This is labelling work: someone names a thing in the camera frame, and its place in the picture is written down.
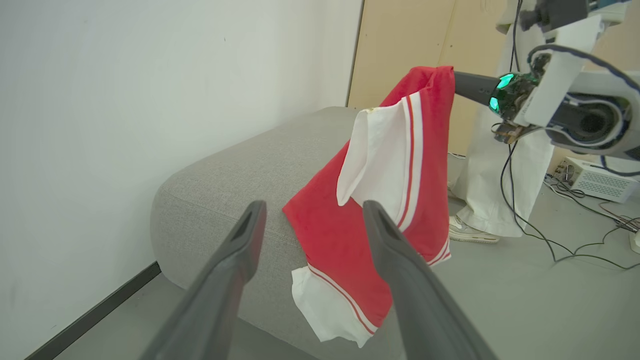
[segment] red cloth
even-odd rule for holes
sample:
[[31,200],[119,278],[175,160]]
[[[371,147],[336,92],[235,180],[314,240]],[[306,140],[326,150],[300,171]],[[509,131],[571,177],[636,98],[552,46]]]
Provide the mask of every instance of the red cloth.
[[[418,106],[422,110],[419,192],[407,194],[407,197],[417,196],[417,205],[403,234],[429,264],[450,256],[447,144],[454,91],[452,67],[415,67],[380,104],[395,105],[402,98],[419,93]],[[411,111],[412,104],[407,100],[413,129],[415,111]],[[410,141],[416,141],[413,133]],[[391,293],[374,269],[362,208],[353,198],[344,206],[339,206],[336,199],[337,181],[348,148],[349,143],[285,205],[283,211],[312,268],[322,271],[351,295],[368,321],[379,327],[391,307]],[[413,161],[413,155],[411,152],[410,161]],[[410,170],[409,178],[410,183],[416,178]],[[369,329],[361,322],[373,334],[375,329]]]

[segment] glowing teal light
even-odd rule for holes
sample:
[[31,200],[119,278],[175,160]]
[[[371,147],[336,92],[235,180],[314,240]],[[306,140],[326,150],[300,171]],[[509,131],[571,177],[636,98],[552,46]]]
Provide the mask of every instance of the glowing teal light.
[[502,76],[500,78],[500,83],[496,87],[498,89],[504,88],[505,86],[509,85],[511,79],[513,79],[513,74],[506,74],[505,76]]
[[491,100],[489,100],[489,107],[493,109],[493,111],[498,112],[500,110],[500,107],[498,106],[498,99],[492,97]]

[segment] black baseboard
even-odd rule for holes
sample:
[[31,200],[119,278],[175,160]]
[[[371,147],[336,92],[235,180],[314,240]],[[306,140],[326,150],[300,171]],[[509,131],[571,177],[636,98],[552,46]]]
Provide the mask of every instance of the black baseboard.
[[119,289],[114,291],[106,299],[94,306],[91,310],[87,311],[83,316],[80,316],[71,325],[67,326],[58,335],[55,335],[53,339],[49,340],[45,345],[42,345],[33,354],[29,355],[25,360],[53,360],[61,352],[63,352],[69,345],[73,344],[75,340],[78,340],[80,336],[89,331],[95,324],[99,323],[105,316],[120,306],[136,291],[140,290],[151,279],[160,274],[160,266],[158,263],[149,265],[146,269],[142,270],[133,279],[129,280],[126,284],[122,285]]

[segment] white pants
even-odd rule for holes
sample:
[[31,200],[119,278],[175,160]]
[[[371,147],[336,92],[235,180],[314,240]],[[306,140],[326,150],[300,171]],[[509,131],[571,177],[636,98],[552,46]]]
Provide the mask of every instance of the white pants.
[[[509,72],[513,30],[514,27],[510,26],[506,35],[497,70],[498,76]],[[516,49],[520,72],[529,71],[527,55],[533,47],[541,44],[544,44],[544,39],[539,27],[534,26],[526,32],[518,29]],[[513,72],[516,72],[515,60]],[[467,206],[458,212],[458,216],[470,227],[486,233],[519,237],[522,236],[522,231],[513,220],[513,213],[500,192],[500,173],[509,155],[509,148],[493,139],[491,126],[501,120],[489,107],[479,108],[465,167],[452,188],[453,194],[467,202]],[[515,208],[525,219],[529,218],[536,202],[553,150],[554,146],[551,145],[549,137],[543,131],[538,131],[520,140],[513,153],[511,162]],[[511,203],[509,167],[504,175],[504,193]]]

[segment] gray fabric upholstery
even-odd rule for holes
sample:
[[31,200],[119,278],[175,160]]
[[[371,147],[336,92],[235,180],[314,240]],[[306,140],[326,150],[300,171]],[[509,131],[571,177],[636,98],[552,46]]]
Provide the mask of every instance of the gray fabric upholstery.
[[282,207],[347,142],[356,110],[327,108],[288,122],[177,172],[157,192],[151,239],[165,276],[187,288],[253,200],[268,217],[253,280],[239,316],[320,360],[400,359],[395,313],[359,349],[355,342],[321,343],[291,297],[291,270],[306,265]]

